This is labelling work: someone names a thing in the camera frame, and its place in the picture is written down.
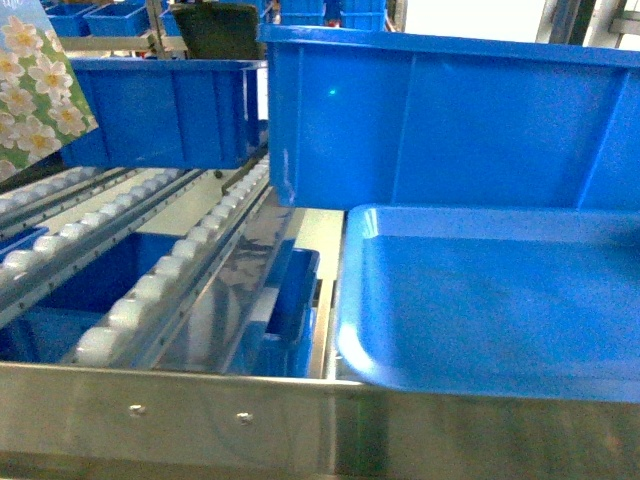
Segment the blue plastic crate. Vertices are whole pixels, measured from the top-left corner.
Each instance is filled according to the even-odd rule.
[[[89,25],[84,15],[96,9],[93,4],[58,4],[47,8],[47,16],[60,37],[85,37],[89,35]]]
[[[146,7],[134,3],[105,5],[84,18],[96,37],[136,37],[150,28]]]
[[[340,0],[345,13],[385,13],[387,0]]]
[[[356,30],[382,32],[386,19],[385,13],[342,13],[342,26]]]
[[[294,249],[282,288],[260,345],[253,374],[305,378],[311,357],[318,252]]]
[[[640,214],[359,207],[337,345],[372,383],[640,403]]]
[[[260,61],[74,59],[100,128],[62,149],[67,165],[238,168],[261,141]]]
[[[165,11],[160,15],[160,19],[162,20],[162,24],[164,25],[164,31],[170,37],[181,37],[182,33],[180,33],[180,28],[178,28],[178,23],[176,22],[173,13],[169,10]]]
[[[176,240],[150,234],[127,237],[0,330],[0,360],[60,360]]]
[[[0,241],[0,263],[14,250],[29,250],[42,235],[49,229],[47,227],[33,227],[14,235],[11,238]]]
[[[271,25],[259,38],[284,205],[640,208],[638,52]]]
[[[324,0],[280,0],[281,14],[322,15],[324,17]]]
[[[308,15],[304,13],[281,13],[281,25],[323,26],[324,15]]]

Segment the white roller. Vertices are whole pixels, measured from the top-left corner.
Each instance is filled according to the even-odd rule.
[[[167,175],[171,180],[175,180],[176,178],[178,178],[180,176],[180,170],[178,170],[177,168],[167,168],[162,173]]]
[[[66,237],[69,240],[78,240],[90,231],[91,227],[89,227],[89,225],[85,225],[84,223],[67,223],[64,227],[62,227],[58,235]]]
[[[203,250],[204,243],[195,240],[178,240],[171,249],[171,256],[193,260]]]
[[[49,185],[55,188],[56,192],[58,192],[70,186],[71,182],[67,182],[67,179],[64,177],[58,177],[58,178],[51,179],[51,181],[49,182]]]
[[[173,284],[174,279],[165,275],[143,275],[133,288],[136,298],[160,300]]]
[[[69,239],[60,235],[43,235],[33,244],[33,250],[45,257],[53,257],[56,252],[69,244]]]
[[[135,330],[149,318],[150,302],[143,298],[121,298],[109,310],[109,326]]]
[[[171,178],[169,178],[169,175],[167,175],[166,173],[159,173],[155,177],[153,177],[153,180],[156,180],[158,183],[160,183],[161,186],[164,186],[171,181]]]
[[[29,190],[27,192],[18,192],[11,197],[11,200],[13,200],[16,204],[20,206],[28,205],[29,203],[36,202],[39,199],[40,199],[40,196],[37,193],[35,193],[33,190]]]
[[[80,175],[84,178],[90,178],[96,176],[96,174],[100,171],[98,167],[82,167],[80,169]]]
[[[113,203],[117,203],[118,205],[122,205],[124,208],[131,207],[134,203],[136,203],[136,199],[133,195],[129,195],[126,193],[119,193],[116,195]]]
[[[109,220],[111,220],[111,217],[104,212],[89,212],[84,214],[80,223],[96,228]]]
[[[15,273],[26,272],[44,261],[44,256],[33,250],[14,250],[2,262],[2,268]]]
[[[52,193],[56,192],[56,187],[54,187],[50,183],[41,183],[40,185],[36,185],[35,187],[33,187],[33,192],[40,198],[48,197]]]
[[[210,212],[210,215],[217,215],[221,218],[227,218],[231,213],[231,208],[229,205],[216,205]]]
[[[15,277],[15,272],[0,267],[0,288],[8,284]]]
[[[150,192],[155,192],[162,185],[164,185],[164,184],[162,183],[161,180],[157,180],[155,177],[153,177],[153,178],[149,178],[149,179],[145,180],[144,182],[142,182],[141,186],[143,188],[148,188]]]
[[[76,183],[80,183],[85,179],[84,175],[80,172],[80,170],[74,170],[73,172],[69,172],[65,175],[65,180],[69,182],[70,185],[75,185]]]
[[[129,190],[129,195],[136,199],[137,202],[141,202],[145,198],[149,197],[153,193],[148,187],[138,185],[137,187],[133,187]]]
[[[126,210],[127,208],[119,203],[107,203],[106,205],[103,205],[102,208],[98,211],[100,213],[104,213],[105,215],[109,215],[110,217],[117,217]]]
[[[200,226],[204,228],[208,228],[209,230],[217,230],[220,228],[222,221],[224,219],[217,215],[207,215],[200,220]]]
[[[164,256],[156,263],[154,272],[170,278],[179,277],[187,267],[187,261],[180,257]]]
[[[18,204],[10,198],[0,198],[0,214],[7,213],[17,206]]]
[[[222,200],[220,200],[220,205],[227,205],[231,208],[236,208],[239,203],[240,199],[233,195],[225,195],[224,197],[222,197]]]
[[[113,352],[130,333],[110,327],[93,327],[87,330],[76,346],[76,360],[88,367],[104,367]]]
[[[210,228],[205,227],[193,227],[187,233],[187,239],[193,240],[199,243],[208,243],[215,239],[216,232]]]

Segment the metal rail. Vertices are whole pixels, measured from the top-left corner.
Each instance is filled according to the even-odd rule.
[[[12,210],[0,217],[0,240],[11,238],[27,228],[75,207],[140,173],[139,169],[115,168],[97,177],[72,185],[30,205]]]
[[[24,313],[90,262],[146,223],[174,200],[190,190],[211,172],[193,170],[148,199],[134,205],[121,216],[98,227],[85,238],[63,248],[11,282],[0,295],[0,328]]]

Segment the roller conveyor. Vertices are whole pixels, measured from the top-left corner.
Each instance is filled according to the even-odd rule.
[[[0,240],[58,215],[137,175],[140,170],[74,168],[0,198]]]
[[[65,225],[57,235],[45,236],[32,250],[8,255],[0,269],[0,326],[54,291],[113,245],[188,191],[209,172],[183,175],[167,170],[144,186],[120,194],[96,212]]]

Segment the blue bin stack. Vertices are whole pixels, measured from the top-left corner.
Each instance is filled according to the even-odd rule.
[[[281,25],[324,25],[324,0],[280,0]]]
[[[59,4],[46,9],[51,25],[59,37],[86,37],[89,25],[84,16],[97,7],[93,4]]]
[[[72,66],[100,127],[62,149],[69,166],[233,169],[265,140],[257,96],[264,62],[74,59]]]
[[[151,26],[147,8],[137,3],[105,5],[84,18],[96,37],[136,37]]]
[[[384,30],[386,0],[342,0],[342,26],[356,30]]]

